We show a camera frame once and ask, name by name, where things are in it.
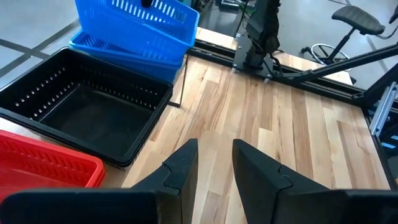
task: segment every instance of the blue basket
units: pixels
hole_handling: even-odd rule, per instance
[[[176,0],[75,0],[83,30],[143,57],[181,58],[195,43],[199,13]]]
[[[177,71],[181,68],[183,57],[169,62],[155,58],[144,58],[115,45],[98,40],[82,31],[69,41],[73,49],[82,50],[105,61],[144,73],[154,78],[173,83]]]

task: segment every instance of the red plastic basket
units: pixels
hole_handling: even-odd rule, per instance
[[[0,202],[25,189],[99,187],[104,176],[96,157],[0,130]]]

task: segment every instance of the black stool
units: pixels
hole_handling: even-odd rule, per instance
[[[359,30],[360,34],[362,35],[379,35],[382,34],[385,29],[385,27],[381,25],[375,17],[356,6],[342,7],[341,9],[337,10],[331,18],[334,20],[343,21],[353,28],[347,35],[344,36],[343,40],[340,41],[337,47],[332,47],[327,44],[315,44],[312,47],[305,47],[301,50],[302,54],[309,52],[311,56],[322,65],[330,65],[332,63],[349,59],[349,57],[342,52],[341,49],[347,43],[349,37],[355,30]],[[325,54],[325,56],[321,56],[314,51],[314,49],[317,47]],[[325,48],[332,49],[332,53],[328,54]]]

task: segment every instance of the black storage bin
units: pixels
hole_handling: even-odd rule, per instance
[[[0,116],[126,167],[171,96],[171,84],[62,49],[0,90]]]

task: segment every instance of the wooden tabletop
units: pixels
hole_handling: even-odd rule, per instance
[[[232,37],[208,30],[197,37],[236,47]],[[284,63],[314,66],[295,57]],[[174,100],[181,83],[180,77]],[[0,128],[48,141],[4,119]],[[190,138],[199,142],[193,223],[246,222],[231,160],[235,138],[332,189],[389,188],[360,108],[195,57],[188,60],[182,107],[166,107],[129,170],[106,166],[103,187],[131,187]]]

